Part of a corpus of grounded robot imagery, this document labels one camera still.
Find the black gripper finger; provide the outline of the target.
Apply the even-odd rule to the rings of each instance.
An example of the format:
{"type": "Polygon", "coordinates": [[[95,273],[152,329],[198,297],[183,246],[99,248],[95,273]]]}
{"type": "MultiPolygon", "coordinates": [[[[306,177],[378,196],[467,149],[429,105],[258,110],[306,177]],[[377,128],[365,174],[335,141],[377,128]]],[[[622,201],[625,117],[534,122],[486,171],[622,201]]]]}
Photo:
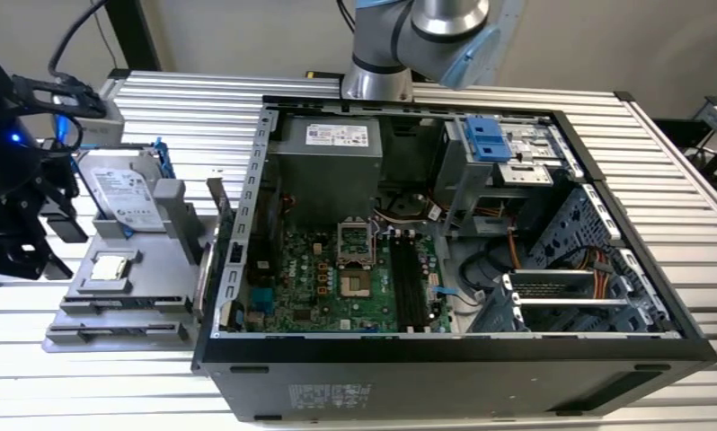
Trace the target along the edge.
{"type": "Polygon", "coordinates": [[[72,204],[72,199],[79,194],[76,178],[40,176],[37,190],[44,195],[40,215],[53,232],[63,241],[86,241],[88,235],[76,221],[76,209],[72,204]]]}
{"type": "Polygon", "coordinates": [[[74,277],[74,271],[56,256],[44,238],[0,235],[0,276],[67,280],[74,277]]]}

